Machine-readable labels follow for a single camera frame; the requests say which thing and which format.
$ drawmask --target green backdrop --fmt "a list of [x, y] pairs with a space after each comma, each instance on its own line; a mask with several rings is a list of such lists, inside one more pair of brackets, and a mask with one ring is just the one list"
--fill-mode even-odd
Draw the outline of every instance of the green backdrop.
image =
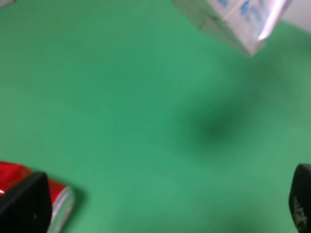
[[311, 37], [248, 58], [169, 0], [0, 11], [1, 159], [73, 185], [66, 233], [295, 233], [311, 163]]

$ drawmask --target silver rim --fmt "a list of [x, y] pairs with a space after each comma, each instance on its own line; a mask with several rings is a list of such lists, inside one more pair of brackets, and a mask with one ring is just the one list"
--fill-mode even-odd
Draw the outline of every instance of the silver rim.
[[74, 192], [71, 187], [66, 187], [58, 195], [53, 204], [52, 220], [48, 233], [60, 233], [67, 221], [74, 204]]

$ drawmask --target cardboard box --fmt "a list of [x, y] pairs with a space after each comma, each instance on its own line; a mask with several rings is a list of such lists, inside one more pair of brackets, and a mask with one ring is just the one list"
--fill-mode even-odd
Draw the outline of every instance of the cardboard box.
[[291, 1], [172, 0], [172, 4], [202, 32], [254, 55]]

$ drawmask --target black object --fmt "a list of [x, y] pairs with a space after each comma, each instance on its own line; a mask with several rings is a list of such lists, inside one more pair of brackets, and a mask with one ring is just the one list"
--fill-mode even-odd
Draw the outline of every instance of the black object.
[[34, 172], [0, 196], [0, 232], [46, 233], [52, 217], [48, 177]]
[[311, 233], [311, 165], [299, 164], [295, 170], [289, 207], [299, 233]]

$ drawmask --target red object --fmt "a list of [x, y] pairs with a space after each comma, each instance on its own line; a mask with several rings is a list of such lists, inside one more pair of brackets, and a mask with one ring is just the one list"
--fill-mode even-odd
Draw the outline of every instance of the red object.
[[[0, 193], [5, 194], [10, 188], [26, 179], [31, 172], [29, 168], [23, 165], [0, 162]], [[54, 203], [66, 185], [49, 179], [49, 187], [51, 200]]]
[[[22, 180], [26, 179], [32, 171], [19, 164], [0, 162], [0, 195], [5, 193]], [[73, 190], [58, 181], [49, 179], [50, 196], [53, 204], [53, 214], [49, 232], [61, 231], [74, 203]]]

